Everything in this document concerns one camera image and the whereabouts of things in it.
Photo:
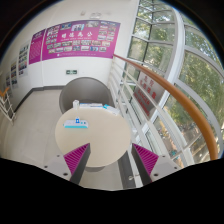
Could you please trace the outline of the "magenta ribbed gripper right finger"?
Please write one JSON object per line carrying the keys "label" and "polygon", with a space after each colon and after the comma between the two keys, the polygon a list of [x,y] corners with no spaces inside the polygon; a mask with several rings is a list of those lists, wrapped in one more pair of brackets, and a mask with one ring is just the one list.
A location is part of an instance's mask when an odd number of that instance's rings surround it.
{"label": "magenta ribbed gripper right finger", "polygon": [[137,144],[132,144],[131,153],[138,168],[142,184],[150,184],[152,182],[150,175],[159,156]]}

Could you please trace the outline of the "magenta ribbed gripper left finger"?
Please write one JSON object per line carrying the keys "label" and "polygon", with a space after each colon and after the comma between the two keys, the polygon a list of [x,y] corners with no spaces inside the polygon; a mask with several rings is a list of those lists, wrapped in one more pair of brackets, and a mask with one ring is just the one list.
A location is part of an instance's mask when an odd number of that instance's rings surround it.
{"label": "magenta ribbed gripper left finger", "polygon": [[71,172],[70,181],[72,183],[80,183],[90,153],[90,144],[87,143],[64,155],[64,160]]}

